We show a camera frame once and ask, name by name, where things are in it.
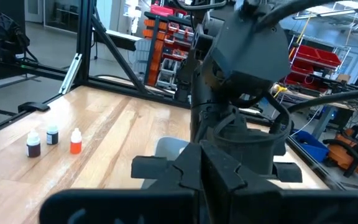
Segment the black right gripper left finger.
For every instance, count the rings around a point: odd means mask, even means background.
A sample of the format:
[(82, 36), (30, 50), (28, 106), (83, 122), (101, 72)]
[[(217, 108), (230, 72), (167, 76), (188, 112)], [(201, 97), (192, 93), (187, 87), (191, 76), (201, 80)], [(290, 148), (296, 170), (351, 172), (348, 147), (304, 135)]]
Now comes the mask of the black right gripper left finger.
[(189, 143), (175, 159), (138, 157), (138, 176), (149, 180), (139, 205), (139, 224), (198, 224), (201, 146)]

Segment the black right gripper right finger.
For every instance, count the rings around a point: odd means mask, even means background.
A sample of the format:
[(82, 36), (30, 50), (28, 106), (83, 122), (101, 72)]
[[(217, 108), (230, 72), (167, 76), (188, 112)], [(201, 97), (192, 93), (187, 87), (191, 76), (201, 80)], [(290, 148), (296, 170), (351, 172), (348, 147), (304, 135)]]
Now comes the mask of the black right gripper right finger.
[(201, 142), (201, 180), (212, 224), (301, 224), (284, 190), (209, 141)]

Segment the small orange food coloring bottle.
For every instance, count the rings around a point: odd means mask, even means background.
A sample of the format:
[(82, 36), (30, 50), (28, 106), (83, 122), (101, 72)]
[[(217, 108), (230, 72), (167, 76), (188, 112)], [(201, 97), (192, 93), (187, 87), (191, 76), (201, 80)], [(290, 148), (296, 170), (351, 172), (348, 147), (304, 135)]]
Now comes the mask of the small orange food coloring bottle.
[(81, 131), (75, 128), (70, 138), (70, 153), (79, 154), (82, 150), (82, 136)]

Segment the small dark blue coloring bottle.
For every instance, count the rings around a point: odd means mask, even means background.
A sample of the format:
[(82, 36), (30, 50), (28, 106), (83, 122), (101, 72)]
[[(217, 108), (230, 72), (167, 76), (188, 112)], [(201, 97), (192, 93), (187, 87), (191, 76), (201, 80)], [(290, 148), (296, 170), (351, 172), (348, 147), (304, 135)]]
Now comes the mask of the small dark blue coloring bottle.
[(48, 125), (46, 133), (46, 142), (48, 145), (55, 145), (58, 143), (58, 126), (56, 124)]

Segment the small dark red coloring bottle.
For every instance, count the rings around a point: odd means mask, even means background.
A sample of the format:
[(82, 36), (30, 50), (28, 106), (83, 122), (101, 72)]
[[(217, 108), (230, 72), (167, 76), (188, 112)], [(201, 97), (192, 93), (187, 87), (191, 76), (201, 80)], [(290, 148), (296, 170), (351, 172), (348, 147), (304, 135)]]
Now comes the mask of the small dark red coloring bottle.
[(36, 130), (31, 130), (27, 135), (27, 157), (35, 158), (40, 156), (40, 137)]

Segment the blue plastic storage bin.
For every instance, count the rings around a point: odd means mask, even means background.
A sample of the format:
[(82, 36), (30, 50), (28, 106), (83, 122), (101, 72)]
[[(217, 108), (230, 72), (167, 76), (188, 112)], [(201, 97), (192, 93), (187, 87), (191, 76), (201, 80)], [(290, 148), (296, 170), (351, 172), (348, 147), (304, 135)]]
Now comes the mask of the blue plastic storage bin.
[(317, 162), (323, 162), (329, 149), (306, 131), (295, 130), (292, 138)]

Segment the wooden desk grey legs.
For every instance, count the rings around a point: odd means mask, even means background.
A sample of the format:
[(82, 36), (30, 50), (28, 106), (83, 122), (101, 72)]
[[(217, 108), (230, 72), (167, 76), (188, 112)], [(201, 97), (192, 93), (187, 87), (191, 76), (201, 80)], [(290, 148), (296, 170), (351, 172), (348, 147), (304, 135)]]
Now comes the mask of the wooden desk grey legs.
[[(281, 93), (284, 96), (287, 97), (292, 97), (295, 99), (301, 99), (302, 101), (307, 101), (307, 100), (313, 100), (315, 99), (315, 97), (313, 96), (309, 96), (309, 95), (304, 95), (302, 93), (294, 93), (291, 92), (290, 90), (283, 90), (283, 91), (278, 91), (279, 90), (280, 85), (278, 84), (274, 84), (274, 86), (271, 88), (271, 92), (272, 93)], [(327, 125), (329, 123), (329, 120), (331, 119), (331, 116), (333, 115), (333, 113), (335, 112), (335, 110), (337, 108), (342, 108), (342, 109), (346, 109), (346, 110), (351, 110), (351, 111), (356, 111), (358, 112), (358, 107), (357, 105), (349, 105), (345, 102), (339, 102), (339, 103), (326, 103), (321, 105), (321, 107), (326, 106), (327, 109), (324, 112), (321, 112), (321, 120), (318, 121), (317, 125), (315, 126), (312, 135), (318, 139), (323, 131), (327, 128)]]

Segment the orange black shop vacuum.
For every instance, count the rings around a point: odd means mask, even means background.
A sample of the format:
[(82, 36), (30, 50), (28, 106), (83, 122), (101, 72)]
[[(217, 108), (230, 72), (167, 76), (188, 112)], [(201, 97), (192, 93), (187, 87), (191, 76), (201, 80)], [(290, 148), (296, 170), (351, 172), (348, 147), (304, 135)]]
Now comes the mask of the orange black shop vacuum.
[(323, 143), (329, 150), (325, 165), (341, 168), (344, 177), (358, 174), (358, 125), (337, 132), (335, 138), (325, 139)]

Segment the grey rack white bins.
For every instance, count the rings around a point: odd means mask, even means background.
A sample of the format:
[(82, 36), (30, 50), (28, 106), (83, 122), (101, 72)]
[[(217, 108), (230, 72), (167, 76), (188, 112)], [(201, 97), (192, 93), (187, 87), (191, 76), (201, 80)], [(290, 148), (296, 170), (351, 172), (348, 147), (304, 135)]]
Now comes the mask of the grey rack white bins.
[(155, 86), (175, 91), (177, 89), (177, 71), (180, 67), (180, 61), (165, 58), (160, 65)]

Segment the red bin shelving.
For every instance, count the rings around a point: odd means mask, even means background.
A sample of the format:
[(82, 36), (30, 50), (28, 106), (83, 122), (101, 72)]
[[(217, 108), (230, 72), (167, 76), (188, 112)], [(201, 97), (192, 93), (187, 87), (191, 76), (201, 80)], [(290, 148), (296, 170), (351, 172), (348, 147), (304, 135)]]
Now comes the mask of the red bin shelving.
[(283, 78), (282, 82), (320, 92), (326, 91), (328, 85), (315, 77), (314, 72), (335, 72), (341, 65), (341, 60), (335, 53), (306, 45), (292, 47), (289, 61), (290, 74)]

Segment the orange parts bin shelf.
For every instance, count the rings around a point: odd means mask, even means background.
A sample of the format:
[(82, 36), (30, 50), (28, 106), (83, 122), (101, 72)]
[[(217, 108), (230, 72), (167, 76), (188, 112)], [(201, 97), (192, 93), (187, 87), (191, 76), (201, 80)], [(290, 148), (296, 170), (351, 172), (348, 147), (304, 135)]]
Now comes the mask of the orange parts bin shelf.
[(187, 58), (194, 31), (189, 14), (182, 9), (153, 4), (144, 16), (146, 28), (142, 33), (150, 43), (144, 81), (155, 86), (165, 58), (180, 62)]

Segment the white folding table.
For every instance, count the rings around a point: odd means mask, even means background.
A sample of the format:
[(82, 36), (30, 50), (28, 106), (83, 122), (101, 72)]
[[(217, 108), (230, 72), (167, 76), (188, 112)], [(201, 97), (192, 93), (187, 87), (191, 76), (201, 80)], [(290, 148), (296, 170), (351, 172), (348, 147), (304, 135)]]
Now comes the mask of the white folding table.
[(113, 53), (119, 49), (135, 51), (135, 43), (141, 40), (140, 37), (136, 37), (129, 34), (123, 34), (114, 30), (106, 30), (105, 33), (98, 32), (93, 28), (93, 39), (96, 42), (100, 42), (106, 46), (106, 48)]

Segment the black table clamp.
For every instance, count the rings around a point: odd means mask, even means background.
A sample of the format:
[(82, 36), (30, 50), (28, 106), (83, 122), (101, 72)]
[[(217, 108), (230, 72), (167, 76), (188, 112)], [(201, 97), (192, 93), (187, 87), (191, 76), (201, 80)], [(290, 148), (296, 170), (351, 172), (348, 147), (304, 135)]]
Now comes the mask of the black table clamp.
[(30, 111), (41, 111), (46, 112), (50, 109), (49, 105), (38, 102), (26, 102), (17, 107), (19, 113), (21, 112), (30, 112)]

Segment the black robotic device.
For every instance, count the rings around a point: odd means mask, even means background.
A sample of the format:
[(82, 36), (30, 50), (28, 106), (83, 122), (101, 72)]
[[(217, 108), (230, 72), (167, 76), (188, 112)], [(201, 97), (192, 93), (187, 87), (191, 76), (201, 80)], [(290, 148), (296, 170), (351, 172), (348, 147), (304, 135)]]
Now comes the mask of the black robotic device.
[(1, 12), (0, 28), (4, 31), (4, 35), (0, 37), (1, 48), (4, 52), (3, 60), (13, 63), (39, 63), (38, 58), (29, 50), (30, 39), (21, 26)]

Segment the silver aluminium bracket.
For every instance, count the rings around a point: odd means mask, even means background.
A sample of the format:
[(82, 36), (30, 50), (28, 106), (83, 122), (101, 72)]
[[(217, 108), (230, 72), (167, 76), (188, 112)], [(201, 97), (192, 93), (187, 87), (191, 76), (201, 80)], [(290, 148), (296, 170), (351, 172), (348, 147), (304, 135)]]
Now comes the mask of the silver aluminium bracket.
[(76, 53), (67, 71), (67, 74), (65, 75), (65, 79), (62, 82), (62, 85), (59, 89), (59, 94), (65, 95), (70, 91), (73, 81), (80, 68), (81, 62), (82, 62), (82, 54)]

